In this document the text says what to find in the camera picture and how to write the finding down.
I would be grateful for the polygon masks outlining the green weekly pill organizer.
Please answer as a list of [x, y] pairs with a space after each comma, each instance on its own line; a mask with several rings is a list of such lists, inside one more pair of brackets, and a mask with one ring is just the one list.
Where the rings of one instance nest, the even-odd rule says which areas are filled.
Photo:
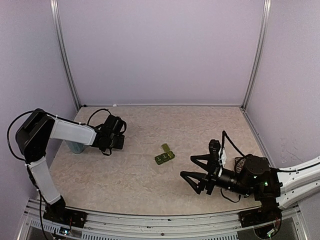
[[161, 145], [163, 153], [154, 157], [155, 162], [158, 165], [168, 162], [175, 158], [175, 154], [172, 152], [171, 148], [167, 143]]

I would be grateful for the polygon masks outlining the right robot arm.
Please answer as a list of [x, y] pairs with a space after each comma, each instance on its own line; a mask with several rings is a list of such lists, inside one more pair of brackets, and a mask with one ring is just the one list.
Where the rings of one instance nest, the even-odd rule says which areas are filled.
[[191, 161], [205, 170], [204, 173], [181, 171], [180, 176], [200, 194], [211, 195], [214, 188], [237, 193], [244, 197], [254, 196], [261, 203], [256, 218], [266, 222], [276, 211], [286, 209], [320, 190], [320, 159], [287, 167], [273, 168], [268, 159], [248, 154], [240, 158], [240, 172], [220, 165], [210, 154], [191, 156]]

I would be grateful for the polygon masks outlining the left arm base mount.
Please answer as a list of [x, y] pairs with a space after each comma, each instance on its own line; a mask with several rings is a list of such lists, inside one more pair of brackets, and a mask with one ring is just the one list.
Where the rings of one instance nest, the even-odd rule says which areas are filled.
[[87, 213], [84, 211], [63, 208], [63, 209], [46, 209], [43, 218], [54, 223], [68, 225], [83, 229], [87, 220]]

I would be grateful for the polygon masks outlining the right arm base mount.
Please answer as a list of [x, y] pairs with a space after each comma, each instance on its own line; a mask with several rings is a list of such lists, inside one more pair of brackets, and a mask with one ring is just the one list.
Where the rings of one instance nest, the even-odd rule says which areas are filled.
[[275, 221], [282, 217], [282, 210], [278, 207], [258, 207], [238, 213], [242, 228], [261, 225]]

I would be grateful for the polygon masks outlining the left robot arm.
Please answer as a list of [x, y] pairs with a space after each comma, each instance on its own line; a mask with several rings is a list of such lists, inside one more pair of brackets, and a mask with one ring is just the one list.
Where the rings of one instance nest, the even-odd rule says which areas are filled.
[[105, 156], [112, 150], [121, 150], [125, 141], [127, 123], [119, 116], [109, 114], [105, 122], [92, 126], [50, 114], [41, 108], [28, 111], [29, 115], [15, 134], [15, 141], [24, 157], [32, 184], [46, 204], [46, 211], [63, 223], [70, 211], [57, 190], [47, 164], [50, 140], [60, 140], [85, 147], [97, 148]]

